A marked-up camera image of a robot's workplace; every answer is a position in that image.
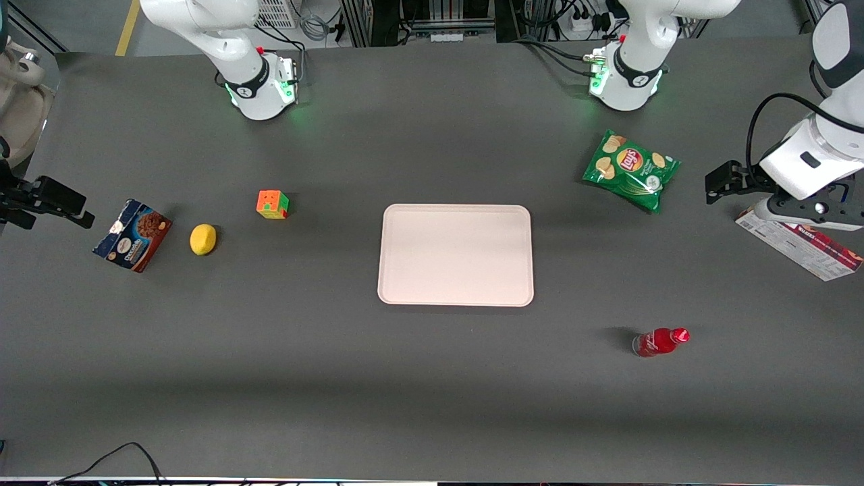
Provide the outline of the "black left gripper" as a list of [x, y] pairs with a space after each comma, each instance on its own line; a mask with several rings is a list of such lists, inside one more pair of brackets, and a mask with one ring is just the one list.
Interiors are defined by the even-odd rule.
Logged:
[[736, 191], [738, 196], [752, 193], [775, 194], [777, 187], [760, 164], [742, 166], [737, 160], [729, 160], [723, 164], [722, 172], [705, 175], [705, 203], [713, 205], [717, 200]]

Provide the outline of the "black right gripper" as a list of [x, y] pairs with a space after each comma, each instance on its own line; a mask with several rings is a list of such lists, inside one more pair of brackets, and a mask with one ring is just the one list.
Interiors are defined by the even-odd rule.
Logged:
[[34, 182], [20, 178], [2, 178], [1, 225], [8, 223], [31, 230], [36, 216], [30, 213], [34, 207], [45, 213], [67, 213], [68, 221], [89, 230], [95, 216], [84, 210], [86, 197], [68, 186], [47, 176]]

